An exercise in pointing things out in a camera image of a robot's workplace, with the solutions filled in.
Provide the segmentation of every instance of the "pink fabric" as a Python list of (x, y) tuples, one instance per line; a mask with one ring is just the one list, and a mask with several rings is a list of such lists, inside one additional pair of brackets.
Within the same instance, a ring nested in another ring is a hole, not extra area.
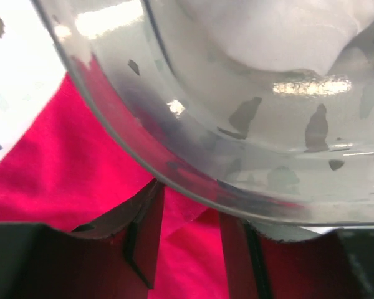
[[(71, 230), (151, 179), (106, 134), (66, 77), (0, 164), (0, 221)], [(217, 213), (168, 187), (150, 298), (228, 298)]]

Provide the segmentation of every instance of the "white surface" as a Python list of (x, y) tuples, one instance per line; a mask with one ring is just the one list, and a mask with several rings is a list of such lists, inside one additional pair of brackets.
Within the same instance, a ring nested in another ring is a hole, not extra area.
[(29, 0), (0, 0), (0, 160), (58, 89), (65, 69)]
[(219, 48), (254, 69), (325, 75), (374, 21), (374, 0), (179, 0)]

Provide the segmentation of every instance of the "gray plastic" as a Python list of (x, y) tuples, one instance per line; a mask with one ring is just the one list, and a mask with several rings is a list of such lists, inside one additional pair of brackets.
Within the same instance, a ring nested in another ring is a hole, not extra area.
[(179, 1), (34, 3), (85, 101), (160, 180), (256, 221), (374, 224), (374, 24), (320, 77), (233, 61)]

